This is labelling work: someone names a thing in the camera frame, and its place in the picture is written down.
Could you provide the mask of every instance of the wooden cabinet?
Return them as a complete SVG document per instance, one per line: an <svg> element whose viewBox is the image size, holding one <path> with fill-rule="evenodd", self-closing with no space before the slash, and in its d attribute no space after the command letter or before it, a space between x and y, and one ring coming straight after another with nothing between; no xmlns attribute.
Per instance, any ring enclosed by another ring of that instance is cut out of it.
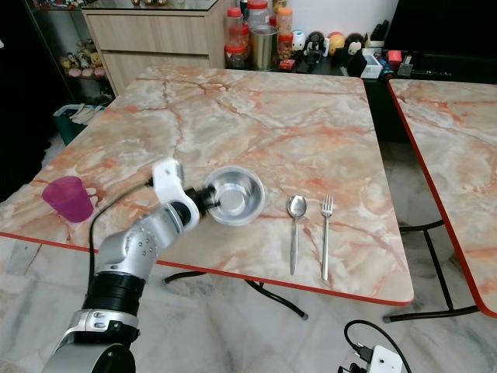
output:
<svg viewBox="0 0 497 373"><path fill-rule="evenodd" d="M83 14L118 96L148 66L223 68L224 15L233 4L217 0L207 11L95 7Z"/></svg>

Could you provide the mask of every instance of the red table edge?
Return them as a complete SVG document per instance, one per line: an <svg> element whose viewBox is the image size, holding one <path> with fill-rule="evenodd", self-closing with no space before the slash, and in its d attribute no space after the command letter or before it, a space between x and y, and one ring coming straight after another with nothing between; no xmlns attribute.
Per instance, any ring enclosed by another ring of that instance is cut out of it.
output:
<svg viewBox="0 0 497 373"><path fill-rule="evenodd" d="M447 232L449 233L450 241L452 242L452 245L454 246L454 251L456 252L457 258L459 259L459 262L461 263L461 267L463 269L464 276L466 277L466 282L469 285L471 295L473 296L473 299L474 299L476 305L478 306L478 309L481 312L485 313L488 316L497 318L497 312L494 312L491 309L489 309L485 305L485 303L483 302L483 299L481 299L480 293L478 291L478 286L476 285L476 282L473 278L473 275L471 274L471 270L469 269L469 266L467 265L466 258L464 258L463 250L461 248L461 245L459 244L459 241L457 241L457 237L456 237L456 234L454 232L454 229L452 228L452 224L450 223L447 212L445 211L445 208L443 207L442 199L440 198L440 195L438 194L438 191L435 188L435 183L433 182L432 177L429 174L428 167L426 167L425 161L423 160L423 158L421 156L421 152L418 148L418 145L416 144L416 141L414 139L414 135L412 134L411 129L409 128L409 125L407 123L407 120L405 119L404 113L402 112L402 108L401 108L400 104L398 103L397 96L395 95L395 92L392 89L390 82L388 82L387 86L388 86L388 90L390 91L391 97L394 100L394 104L395 104L395 107L397 108L398 115L401 117L402 123L404 123L405 131L407 132L407 135L409 137L411 145L414 148L414 152L416 153L416 157L418 158L418 162L421 165L422 172L425 175L426 182L428 183L429 189L431 190L433 198L435 199L436 206L438 207L440 215L442 215L443 223L445 224Z"/></svg>
<svg viewBox="0 0 497 373"><path fill-rule="evenodd" d="M83 251L83 252L89 251L88 248L83 247L83 246L76 246L76 245L71 245L68 243L51 242L51 241L47 241L46 239L31 239L30 237L24 237L21 235L14 235L12 233L0 232L0 236L4 236L4 237L10 238L10 239L20 239L23 241L40 243L43 245L58 246L58 247L62 247L65 249L72 249L72 250ZM405 301L405 302L387 301L387 300L382 300L382 299L363 297L360 295L341 293L339 291L312 288L310 286L299 285L299 284L291 284L291 283L284 282L284 281L269 280L266 278L247 276L244 274L234 274L232 272L226 272L223 270L214 270L214 269L210 269L210 268L195 267L195 266L190 266L189 264L166 262L164 260L158 260L156 263L159 265L162 265L162 266L182 268L184 270L196 270L199 272L206 272L208 274L217 274L217 275L221 275L221 276L225 276L225 277L241 278L242 280L263 282L265 284L272 284L272 285L283 286L285 288L294 288L294 289L298 289L298 290L311 291L313 293L320 293L320 294L325 294L325 295L334 295L334 296L338 296L340 298L348 298L348 299L353 299L356 301L376 303L378 305L406 306L406 305L409 305L414 300L414 298L413 298L410 301Z"/></svg>

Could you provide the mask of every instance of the metal bowl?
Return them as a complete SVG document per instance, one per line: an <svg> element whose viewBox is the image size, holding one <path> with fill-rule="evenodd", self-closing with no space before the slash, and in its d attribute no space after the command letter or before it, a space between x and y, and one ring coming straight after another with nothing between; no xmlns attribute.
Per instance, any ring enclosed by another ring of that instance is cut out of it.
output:
<svg viewBox="0 0 497 373"><path fill-rule="evenodd" d="M214 199L221 205L209 210L224 225L246 225L264 208L264 186L256 174L238 166L225 166L212 172L206 185L216 189Z"/></svg>

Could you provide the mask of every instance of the spoon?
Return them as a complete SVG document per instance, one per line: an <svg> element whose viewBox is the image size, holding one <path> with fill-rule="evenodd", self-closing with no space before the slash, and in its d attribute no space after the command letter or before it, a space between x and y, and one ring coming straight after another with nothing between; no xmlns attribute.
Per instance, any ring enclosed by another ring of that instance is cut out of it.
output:
<svg viewBox="0 0 497 373"><path fill-rule="evenodd" d="M292 239L292 248L290 251L290 274L293 276L297 269L298 254L298 219L304 216L308 204L302 196L292 196L288 200L288 214L294 218L294 237Z"/></svg>

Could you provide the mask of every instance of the cabinet drawer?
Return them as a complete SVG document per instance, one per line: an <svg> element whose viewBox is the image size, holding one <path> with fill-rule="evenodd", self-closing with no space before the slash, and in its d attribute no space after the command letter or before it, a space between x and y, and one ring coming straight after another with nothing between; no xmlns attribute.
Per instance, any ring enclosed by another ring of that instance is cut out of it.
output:
<svg viewBox="0 0 497 373"><path fill-rule="evenodd" d="M100 49L208 54L203 17L88 15Z"/></svg>
<svg viewBox="0 0 497 373"><path fill-rule="evenodd" d="M103 53L103 59L118 95L148 66L186 66L208 68L207 57L167 56L157 54Z"/></svg>

